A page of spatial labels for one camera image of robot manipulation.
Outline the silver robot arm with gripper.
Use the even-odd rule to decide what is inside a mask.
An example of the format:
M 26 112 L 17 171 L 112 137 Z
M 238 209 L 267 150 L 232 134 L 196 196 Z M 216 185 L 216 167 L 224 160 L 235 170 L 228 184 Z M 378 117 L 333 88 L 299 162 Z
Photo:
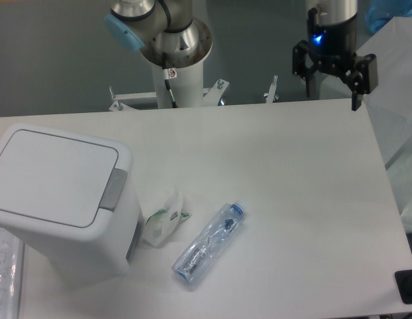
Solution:
M 343 23 L 358 12 L 357 0 L 306 0 L 306 10 L 316 8 L 318 25 L 336 25 Z

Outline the silver robot arm blue cap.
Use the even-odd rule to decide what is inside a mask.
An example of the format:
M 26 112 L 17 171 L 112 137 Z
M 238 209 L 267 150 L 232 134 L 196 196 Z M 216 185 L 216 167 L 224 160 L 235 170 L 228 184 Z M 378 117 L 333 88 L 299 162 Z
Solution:
M 314 93 L 315 74 L 339 78 L 351 92 L 352 110 L 378 85 L 377 58 L 356 52 L 356 1 L 307 1 L 307 39 L 292 49 L 292 73 Z M 160 108 L 218 106 L 228 82 L 203 85 L 203 63 L 212 48 L 204 22 L 190 1 L 114 1 L 105 24 L 126 50 L 150 63 Z

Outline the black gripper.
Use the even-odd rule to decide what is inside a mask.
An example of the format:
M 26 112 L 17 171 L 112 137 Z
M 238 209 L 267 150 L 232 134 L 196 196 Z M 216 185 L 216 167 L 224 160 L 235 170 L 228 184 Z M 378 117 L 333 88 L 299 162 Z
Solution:
M 308 42 L 301 40 L 292 49 L 292 73 L 306 85 L 307 97 L 316 93 L 315 72 L 345 77 L 352 91 L 351 108 L 360 108 L 363 96 L 378 85 L 377 56 L 358 56 L 356 49 L 357 14 L 336 25 L 318 25 L 317 9 L 307 12 Z

